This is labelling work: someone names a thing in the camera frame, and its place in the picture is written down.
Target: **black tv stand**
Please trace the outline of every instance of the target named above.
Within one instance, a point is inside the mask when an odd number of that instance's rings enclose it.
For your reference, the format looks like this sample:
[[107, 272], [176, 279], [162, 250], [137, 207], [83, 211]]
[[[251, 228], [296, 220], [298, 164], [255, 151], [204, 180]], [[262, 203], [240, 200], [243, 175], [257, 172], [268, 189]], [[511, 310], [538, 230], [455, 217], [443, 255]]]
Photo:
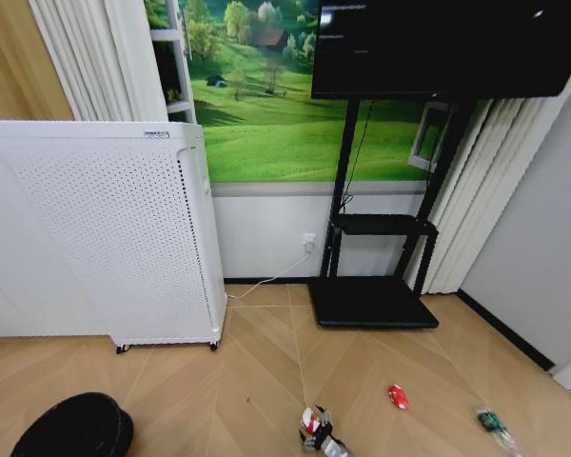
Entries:
[[[443, 147], [416, 216], [409, 214], [342, 214], [341, 205], [360, 100], [348, 100], [320, 276], [309, 282], [317, 322], [324, 327], [435, 328], [438, 320], [420, 300], [438, 231], [429, 213], [469, 122], [475, 100], [453, 102]], [[405, 235], [402, 256], [393, 275], [338, 276], [343, 232], [348, 235]], [[404, 274], [419, 239], [426, 237], [414, 288]]]

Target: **tv screen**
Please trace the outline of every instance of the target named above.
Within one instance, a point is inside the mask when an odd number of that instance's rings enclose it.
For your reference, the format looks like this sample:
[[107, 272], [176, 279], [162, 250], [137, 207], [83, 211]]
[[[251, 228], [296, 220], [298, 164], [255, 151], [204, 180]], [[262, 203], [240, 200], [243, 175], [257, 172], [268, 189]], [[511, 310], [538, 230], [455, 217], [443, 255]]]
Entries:
[[571, 0], [320, 0], [314, 98], [557, 95]]

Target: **wooden floor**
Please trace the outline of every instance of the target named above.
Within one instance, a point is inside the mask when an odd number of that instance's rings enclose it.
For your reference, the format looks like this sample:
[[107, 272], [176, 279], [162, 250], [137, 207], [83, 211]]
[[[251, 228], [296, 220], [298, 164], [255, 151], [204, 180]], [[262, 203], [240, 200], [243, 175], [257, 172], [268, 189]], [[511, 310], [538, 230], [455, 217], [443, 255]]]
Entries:
[[[523, 456], [571, 457], [571, 393], [458, 298], [424, 301], [436, 330], [327, 331], [305, 286], [264, 286], [230, 301], [217, 352], [116, 356], [107, 337], [0, 339], [0, 456], [46, 409], [92, 390], [131, 414], [133, 456], [299, 455], [301, 413], [318, 404], [357, 457], [503, 456], [477, 424], [482, 405], [499, 413]], [[394, 383], [409, 411], [385, 397]]]

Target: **power plug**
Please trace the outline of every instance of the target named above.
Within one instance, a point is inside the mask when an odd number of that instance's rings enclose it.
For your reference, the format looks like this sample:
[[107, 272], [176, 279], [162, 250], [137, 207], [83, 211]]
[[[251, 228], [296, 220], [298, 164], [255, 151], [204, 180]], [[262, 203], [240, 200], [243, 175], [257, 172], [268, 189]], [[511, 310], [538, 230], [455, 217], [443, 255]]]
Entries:
[[315, 233], [305, 233], [303, 234], [303, 246], [305, 247], [305, 252], [311, 252], [315, 248]]

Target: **window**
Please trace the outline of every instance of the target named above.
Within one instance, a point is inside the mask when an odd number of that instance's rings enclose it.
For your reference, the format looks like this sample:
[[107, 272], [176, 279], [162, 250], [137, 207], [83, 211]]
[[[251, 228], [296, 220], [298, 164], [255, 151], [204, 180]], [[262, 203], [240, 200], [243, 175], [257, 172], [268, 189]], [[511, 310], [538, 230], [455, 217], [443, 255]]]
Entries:
[[443, 134], [449, 121], [446, 103], [425, 104], [408, 164], [433, 172], [442, 150]]

